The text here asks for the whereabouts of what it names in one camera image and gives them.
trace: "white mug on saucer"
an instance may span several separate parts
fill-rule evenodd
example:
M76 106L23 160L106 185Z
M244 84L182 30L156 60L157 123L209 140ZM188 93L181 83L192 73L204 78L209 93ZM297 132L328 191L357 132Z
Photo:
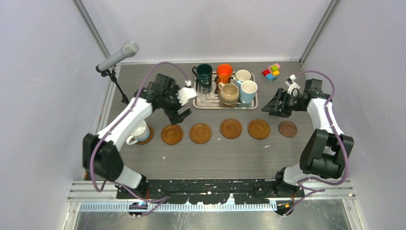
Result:
M145 121L142 121L130 134L125 141L128 145L134 145L137 142L145 141L150 135L149 128Z

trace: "brown saucer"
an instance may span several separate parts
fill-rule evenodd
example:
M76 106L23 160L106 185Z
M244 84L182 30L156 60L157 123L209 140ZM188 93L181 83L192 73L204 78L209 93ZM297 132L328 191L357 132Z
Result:
M204 144L212 137L212 130L206 124L198 123L191 127L190 138L197 144Z
M225 138L234 139L240 136L242 126L240 122L235 119L226 119L220 125L220 132Z
M168 145L176 145L183 138L183 130L180 126L166 126L161 132L162 140Z
M137 142L137 145L145 145L148 142L150 142L152 140L152 138L154 137L154 130L152 129L151 126L148 126L148 128L149 128L149 137L148 137L148 139L146 139L144 141Z
M293 122L282 121L279 124L279 132L285 137L291 138L296 135L297 127Z
M262 140L269 136L271 133L271 127L269 127L266 121L256 119L249 123L248 132L253 138Z

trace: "white mug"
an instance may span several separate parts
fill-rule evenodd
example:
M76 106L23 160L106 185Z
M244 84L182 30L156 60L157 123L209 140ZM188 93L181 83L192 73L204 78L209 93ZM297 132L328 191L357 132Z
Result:
M255 93L258 90L258 85L251 81L246 80L241 84L241 91L240 91L240 101L242 103L251 103L251 101L255 97Z
M128 145L134 145L137 142L145 141L149 137L149 128L145 121L142 121L130 134L125 141Z
M241 84L245 81L251 80L252 74L246 69L239 69L234 74L234 83L238 86L238 89L241 91Z

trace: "wire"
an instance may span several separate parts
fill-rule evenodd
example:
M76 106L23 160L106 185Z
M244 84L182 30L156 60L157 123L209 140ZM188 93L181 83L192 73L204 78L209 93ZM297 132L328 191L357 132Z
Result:
M301 188L307 189L307 190L309 190L311 192L308 193L307 195L303 196L295 205L293 205L293 207L291 209L289 209L286 212L286 214L284 214L284 216L287 216L289 213L291 213L293 211L293 209L298 204L300 204L306 197L308 197L308 196L310 196L311 194L314 194L314 193L324 192L325 191L325 189L314 190L314 189L311 189L311 188L304 187L302 185L303 182L308 181L308 180L311 179L311 180L316 180L316 181L319 181L319 182L322 182L322 183L325 183L325 184L328 184L328 185L340 185L340 184L345 182L345 180L347 179L347 176L348 176L348 156L347 156L347 151L345 150L344 143L342 142L342 140L340 138L340 135L338 134L338 132L337 132L337 130L336 130L334 124L333 124L333 119L331 118L330 111L328 110L328 107L327 107L328 103L331 101L334 94L336 93L336 87L335 87L333 81L331 80L331 78L329 78L326 74L324 74L322 72L315 71L315 70L306 70L306 71L302 71L302 72L296 74L296 76L300 75L300 74L303 74L303 73L317 73L317 74L320 74L321 76L325 77L330 82L331 87L333 88L333 92L331 93L330 97L326 100L326 103L324 104L324 111L326 112L328 122L331 125L331 129L333 130L333 133L336 136L338 144L340 145L340 148L341 148L342 153L343 153L343 157L344 157L344 174L343 174L341 180L338 181L338 182L335 182L335 183L329 182L329 181L326 181L326 180L323 180L323 179L320 179L320 178L314 177L314 176L310 176L310 177L306 177L306 178L298 180L297 183Z
M294 88L294 89L292 90L292 96L293 96L294 90L297 90L297 95L300 96L300 92L299 92L299 89L298 89L298 88Z
M142 80L142 82L141 82L141 84L140 84L140 87L139 87L139 89L138 89L138 91L137 91L137 94L135 95L135 100L134 100L134 102L133 102L133 103L131 104L131 106L130 106L130 109L128 109L127 112L106 132L106 134L104 134L104 136L99 140L99 142L97 142L96 146L95 146L94 149L93 149L93 152L91 153L91 156L90 156L90 170L89 170L89 171L90 171L90 178L91 178L91 182L92 182L92 184L93 184L93 187L94 187L94 189L95 189L97 192L99 192L99 193L102 192L103 189L104 189L104 186L106 185L106 182L107 182L107 180L104 180L104 182L103 182L101 188L99 189L99 187L97 186L96 180L95 180L95 178L94 178L94 158L96 157L96 153L97 153L97 151L99 150L100 145L101 145L101 144L103 143L103 141L107 138L107 136L109 136L109 135L111 134L111 132L120 124L120 122L122 122L122 121L125 119L125 117L128 116L128 114L129 114L129 113L132 111L132 109L135 107L135 105L136 105L136 103L137 103L137 101L138 101L138 98L139 98L139 96L140 96L140 94L141 94L142 88L144 87L145 82L147 81L147 78L151 75L151 73L152 73L158 66L164 65L164 64L171 65L171 66L174 66L175 68L177 68L179 71L181 71L181 72L183 73L185 79L186 79L187 81L189 81L188 75L186 74L186 72L185 72L182 68L180 68L179 66L177 66L177 65L175 65L175 64L173 64L173 63L167 62L167 61L159 62L158 64L156 64L155 66L153 66L153 67L148 71L148 73L146 73L145 77L143 78L143 80ZM158 207L159 205L161 205L163 202L165 202L165 201L168 199L168 196L166 196L166 197L164 197L164 198L162 198L162 199L159 199L159 200L145 200L145 199L143 199L143 198L137 196L136 194L134 194L134 193L133 193L129 188L127 188L126 186L122 185L122 187L123 187L124 189L126 189L131 195L133 195L134 197L136 197L137 199L141 199L141 200L143 200L143 201L145 201L145 202L150 202L150 203L160 202L160 203L157 205L157 207ZM145 214L143 214L143 215L141 215L141 216L146 216L146 215L148 215L151 211L149 211L149 212L147 212L147 213L145 213Z

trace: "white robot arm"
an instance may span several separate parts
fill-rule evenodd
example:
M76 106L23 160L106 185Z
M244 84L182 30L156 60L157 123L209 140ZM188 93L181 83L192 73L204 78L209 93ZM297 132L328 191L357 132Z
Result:
M132 189L138 188L146 178L124 165L119 150L131 131L156 109L164 109L173 125L182 122L185 117L190 115L192 113L190 109L182 114L178 114L178 110L189 99L196 97L196 91L191 86L192 83L188 80L186 87L179 88L174 79L158 74L156 80L150 82L149 86L142 90L135 105L135 97L133 97L129 105L105 129L98 132L97 135L87 134L84 137L83 167L90 168L92 151L100 138L109 133L96 153L93 163L94 172L108 181L117 182Z
M344 171L344 159L338 140L331 129L325 111L325 104L330 95L321 91L322 81L317 79L306 80L303 94L294 90L297 85L292 76L288 78L289 90L279 88L274 98L262 108L269 115L289 117L292 111L307 111L312 119L315 129L306 147L304 148L298 164L282 168L276 178L275 193L281 196L297 191L298 180L305 177L318 176L322 179L338 179ZM336 128L349 156L354 144L352 137L345 136L338 127L332 112L332 102L327 104L331 120Z

